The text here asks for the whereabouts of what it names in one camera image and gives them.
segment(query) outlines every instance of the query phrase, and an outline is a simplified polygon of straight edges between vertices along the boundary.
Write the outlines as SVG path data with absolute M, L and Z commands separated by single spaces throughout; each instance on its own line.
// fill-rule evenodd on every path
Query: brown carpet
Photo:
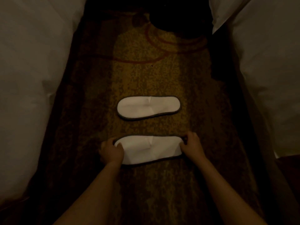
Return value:
M 51 224 L 75 201 L 100 170 L 96 151 L 102 140 L 181 135 L 188 129 L 197 132 L 208 158 L 263 216 L 226 85 L 211 77 L 206 38 L 186 40 L 158 30 L 148 14 L 99 15 L 83 18 L 75 35 L 23 221 Z M 134 95 L 175 95 L 182 110 L 123 121 L 116 105 Z M 219 223 L 201 175 L 185 157 L 121 169 L 110 224 Z

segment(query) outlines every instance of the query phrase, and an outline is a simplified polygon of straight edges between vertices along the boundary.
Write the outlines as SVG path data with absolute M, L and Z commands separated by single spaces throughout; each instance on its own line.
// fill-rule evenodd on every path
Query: forearm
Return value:
M 209 192 L 226 225 L 266 224 L 234 191 L 208 159 L 199 159 L 196 165 L 202 172 Z
M 54 225 L 106 224 L 118 172 L 118 166 L 107 164 Z

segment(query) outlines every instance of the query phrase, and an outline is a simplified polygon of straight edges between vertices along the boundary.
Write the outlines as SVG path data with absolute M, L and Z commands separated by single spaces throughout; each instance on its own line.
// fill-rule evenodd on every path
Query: hand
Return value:
M 101 156 L 100 161 L 106 165 L 114 164 L 120 167 L 124 159 L 124 149 L 121 143 L 115 147 L 113 145 L 114 139 L 115 138 L 110 138 L 101 143 L 101 149 L 99 150 Z
M 199 160 L 205 160 L 206 156 L 204 154 L 200 139 L 195 132 L 187 132 L 187 145 L 181 142 L 180 149 L 184 154 L 193 161 L 193 163 L 199 162 Z

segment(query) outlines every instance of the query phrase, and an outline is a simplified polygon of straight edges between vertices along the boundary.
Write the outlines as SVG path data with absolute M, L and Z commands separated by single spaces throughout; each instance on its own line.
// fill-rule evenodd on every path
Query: white slipper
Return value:
M 117 111 L 124 119 L 142 119 L 174 114 L 180 107 L 180 101 L 175 96 L 132 96 L 120 100 Z
M 179 136 L 125 136 L 115 142 L 121 143 L 125 155 L 122 164 L 146 163 L 181 155 Z

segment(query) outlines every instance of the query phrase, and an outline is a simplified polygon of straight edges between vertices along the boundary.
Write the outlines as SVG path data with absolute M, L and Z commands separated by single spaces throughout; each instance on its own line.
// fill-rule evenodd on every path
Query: person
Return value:
M 99 150 L 101 161 L 105 164 L 103 170 L 54 225 L 107 223 L 113 188 L 124 158 L 122 145 L 115 147 L 113 141 L 114 138 L 111 138 L 103 142 Z M 187 145 L 181 143 L 180 148 L 203 174 L 225 225 L 266 224 L 206 158 L 196 133 L 187 132 Z

